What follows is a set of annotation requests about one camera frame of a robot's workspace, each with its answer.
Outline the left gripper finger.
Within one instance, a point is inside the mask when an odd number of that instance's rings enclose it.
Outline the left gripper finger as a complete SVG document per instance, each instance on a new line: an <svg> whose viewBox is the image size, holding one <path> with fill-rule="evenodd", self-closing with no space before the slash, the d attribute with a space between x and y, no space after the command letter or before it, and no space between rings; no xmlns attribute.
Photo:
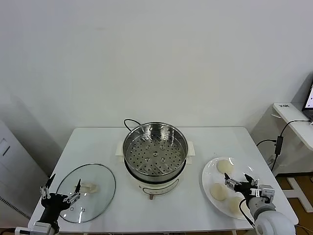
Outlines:
<svg viewBox="0 0 313 235"><path fill-rule="evenodd" d="M44 186L40 186L40 193L41 193L41 198L42 199L50 199L50 192L49 192L49 188L54 180L54 177L56 176L56 174L53 174L46 182L46 184Z"/></svg>
<svg viewBox="0 0 313 235"><path fill-rule="evenodd" d="M72 193L70 196L66 197L64 199L64 202L75 203L77 200L79 200L80 196L81 196L80 188L81 188L81 179L79 179L79 181L75 187L74 193Z"/></svg>

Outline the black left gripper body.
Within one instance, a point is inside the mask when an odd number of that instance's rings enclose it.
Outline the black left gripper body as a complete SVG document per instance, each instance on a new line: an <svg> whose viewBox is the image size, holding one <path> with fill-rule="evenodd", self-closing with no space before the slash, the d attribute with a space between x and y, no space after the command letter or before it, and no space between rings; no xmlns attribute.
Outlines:
<svg viewBox="0 0 313 235"><path fill-rule="evenodd" d="M70 207L66 195L55 193L51 193L50 198L42 199L41 205L45 208L40 218L41 222L57 221L60 213Z"/></svg>

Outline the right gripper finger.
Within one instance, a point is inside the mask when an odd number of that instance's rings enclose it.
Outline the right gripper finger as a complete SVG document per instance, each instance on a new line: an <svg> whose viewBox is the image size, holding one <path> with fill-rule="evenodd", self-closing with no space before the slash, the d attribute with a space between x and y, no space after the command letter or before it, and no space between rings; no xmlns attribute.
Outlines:
<svg viewBox="0 0 313 235"><path fill-rule="evenodd" d="M246 180L249 182L250 188L258 188L258 181L254 180L251 176L245 174Z"/></svg>
<svg viewBox="0 0 313 235"><path fill-rule="evenodd" d="M235 190L239 185L239 182L230 178L227 173L224 173L224 184L231 190Z"/></svg>

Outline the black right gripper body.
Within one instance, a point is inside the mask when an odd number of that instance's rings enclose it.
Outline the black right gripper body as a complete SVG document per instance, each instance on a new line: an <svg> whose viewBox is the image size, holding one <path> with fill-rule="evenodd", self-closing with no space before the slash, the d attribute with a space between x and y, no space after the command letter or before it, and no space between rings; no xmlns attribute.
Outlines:
<svg viewBox="0 0 313 235"><path fill-rule="evenodd" d="M258 189L258 186L252 185L249 182L239 182L234 186L234 191L241 193L246 200L256 197L252 189Z"/></svg>

